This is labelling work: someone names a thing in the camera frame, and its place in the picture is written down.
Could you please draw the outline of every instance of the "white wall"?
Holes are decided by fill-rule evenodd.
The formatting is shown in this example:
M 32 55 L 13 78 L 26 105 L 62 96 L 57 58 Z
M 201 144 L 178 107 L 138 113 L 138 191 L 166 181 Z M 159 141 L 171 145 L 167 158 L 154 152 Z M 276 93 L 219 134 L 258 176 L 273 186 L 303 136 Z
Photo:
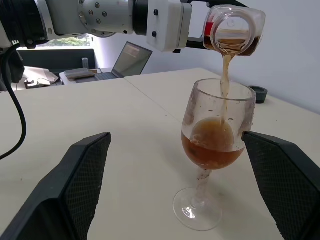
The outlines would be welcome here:
M 262 43 L 251 57 L 236 57 L 230 65 L 231 79 L 265 87 L 270 94 L 320 114 L 319 0 L 242 0 L 266 13 Z M 201 35 L 208 12 L 205 4 L 193 5 L 190 36 Z M 129 41 L 153 50 L 144 74 L 201 67 L 221 74 L 222 57 L 209 50 L 184 49 L 181 54 L 161 53 L 137 35 L 116 34 L 96 39 L 100 67 L 113 67 Z

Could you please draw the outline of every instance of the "orange liquid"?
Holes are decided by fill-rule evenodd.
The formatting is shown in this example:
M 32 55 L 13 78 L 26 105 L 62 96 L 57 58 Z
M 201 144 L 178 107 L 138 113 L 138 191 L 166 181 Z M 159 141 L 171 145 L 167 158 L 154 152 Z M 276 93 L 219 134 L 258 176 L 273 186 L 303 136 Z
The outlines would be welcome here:
M 193 129 L 191 140 L 183 133 L 182 145 L 186 155 L 203 169 L 218 170 L 233 164 L 244 148 L 232 151 L 234 135 L 230 125 L 220 118 L 200 121 Z

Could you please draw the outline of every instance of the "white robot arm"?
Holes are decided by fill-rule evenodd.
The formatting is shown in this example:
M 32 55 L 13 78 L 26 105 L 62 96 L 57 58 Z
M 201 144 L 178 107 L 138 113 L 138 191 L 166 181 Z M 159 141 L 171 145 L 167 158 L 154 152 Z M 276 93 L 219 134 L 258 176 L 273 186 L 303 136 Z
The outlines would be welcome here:
M 192 1 L 207 2 L 208 7 L 244 6 L 235 0 L 1 0 L 0 48 L 16 41 L 34 49 L 82 34 L 108 38 L 135 32 L 162 52 L 204 49 L 199 39 L 188 38 Z

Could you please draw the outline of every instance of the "black cable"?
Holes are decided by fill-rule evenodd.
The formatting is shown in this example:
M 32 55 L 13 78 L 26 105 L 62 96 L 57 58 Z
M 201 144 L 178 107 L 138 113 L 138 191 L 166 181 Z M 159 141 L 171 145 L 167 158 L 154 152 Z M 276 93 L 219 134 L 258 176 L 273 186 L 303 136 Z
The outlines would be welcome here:
M 6 152 L 5 154 L 1 155 L 0 156 L 0 160 L 10 156 L 11 154 L 13 154 L 16 150 L 18 150 L 21 145 L 24 143 L 25 139 L 26 139 L 26 135 L 27 135 L 27 123 L 26 123 L 26 118 L 25 118 L 25 115 L 24 115 L 24 112 L 20 106 L 20 103 L 11 87 L 11 84 L 8 80 L 8 73 L 7 73 L 7 65 L 8 65 L 8 61 L 12 55 L 12 53 L 15 52 L 15 50 L 17 50 L 17 48 L 20 47 L 20 44 L 16 44 L 16 45 L 13 45 L 12 47 L 10 47 L 6 53 L 3 55 L 2 57 L 2 60 L 1 60 L 1 74 L 2 74 L 2 79 L 3 79 L 3 82 L 6 86 L 6 89 L 7 91 L 9 92 L 11 98 L 12 98 L 12 101 L 19 113 L 19 116 L 20 116 L 20 120 L 21 120 L 21 126 L 22 126 L 22 134 L 21 134 L 21 138 L 19 140 L 19 142 L 8 152 Z

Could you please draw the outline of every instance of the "laptop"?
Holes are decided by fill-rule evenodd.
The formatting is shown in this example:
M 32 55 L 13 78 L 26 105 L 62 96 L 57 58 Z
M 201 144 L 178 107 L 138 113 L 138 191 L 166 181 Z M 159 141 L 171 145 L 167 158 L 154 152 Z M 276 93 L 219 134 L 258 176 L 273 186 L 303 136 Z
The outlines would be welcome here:
M 94 77 L 78 79 L 76 82 L 87 83 L 140 75 L 147 65 L 153 51 L 127 42 L 111 72 L 96 74 Z

